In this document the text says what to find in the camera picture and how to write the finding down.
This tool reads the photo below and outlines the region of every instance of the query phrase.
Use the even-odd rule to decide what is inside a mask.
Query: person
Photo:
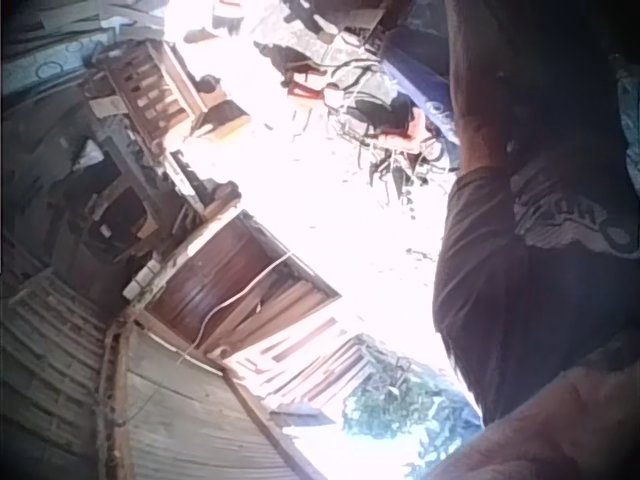
[[[461,166],[433,318],[487,428],[433,478],[619,478],[640,199],[607,55],[580,2],[445,2]]]

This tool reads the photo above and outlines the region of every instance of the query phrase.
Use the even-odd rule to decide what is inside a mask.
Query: electrical wire
[[[176,363],[173,365],[173,368],[174,369],[177,368],[178,365],[180,365],[182,363],[182,361],[185,358],[187,358],[189,353],[191,353],[191,351],[196,347],[196,345],[198,345],[198,343],[200,343],[200,340],[202,340],[202,335],[204,334],[204,330],[205,330],[205,328],[207,326],[207,323],[209,323],[209,320],[211,320],[216,313],[218,313],[224,307],[227,307],[227,306],[231,305],[233,302],[235,302],[236,300],[238,300],[238,299],[242,298],[244,295],[246,295],[247,292],[249,290],[251,290],[255,286],[256,283],[258,283],[260,280],[262,280],[262,278],[264,278],[265,275],[267,275],[269,272],[271,272],[274,268],[276,268],[282,262],[286,261],[292,255],[293,255],[293,252],[291,252],[291,251],[288,251],[287,253],[285,253],[282,257],[280,257],[278,260],[273,262],[271,265],[269,265],[267,268],[265,268],[259,275],[257,275],[256,278],[254,278],[249,283],[249,285],[247,285],[244,289],[242,289],[242,291],[240,291],[239,293],[235,294],[233,297],[225,300],[224,302],[219,304],[216,308],[211,310],[211,312],[209,312],[209,314],[203,320],[202,325],[200,325],[200,331],[198,332],[198,335],[196,336],[195,341],[189,346],[189,348],[187,348],[184,352],[182,352],[182,354],[180,355],[180,358],[178,358]],[[149,395],[149,397],[147,397],[147,399],[142,403],[142,405],[133,414],[131,414],[126,420],[124,420],[122,422],[119,422],[118,426],[123,427],[123,426],[127,425],[128,423],[132,422],[133,419],[135,419],[140,414],[140,412],[142,412],[147,407],[147,405],[149,405],[149,403],[151,403],[151,400],[153,400],[153,398],[160,391],[160,389],[162,387],[164,387],[164,385],[165,385],[165,382],[161,382],[160,384],[156,385],[156,388],[153,390],[153,392],[151,392],[151,395]]]

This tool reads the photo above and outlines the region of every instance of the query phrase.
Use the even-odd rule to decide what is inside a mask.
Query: gray t-shirt
[[[556,165],[547,158],[511,177],[480,168],[450,194],[434,322],[485,424],[640,327],[631,183],[588,161],[582,174]]]

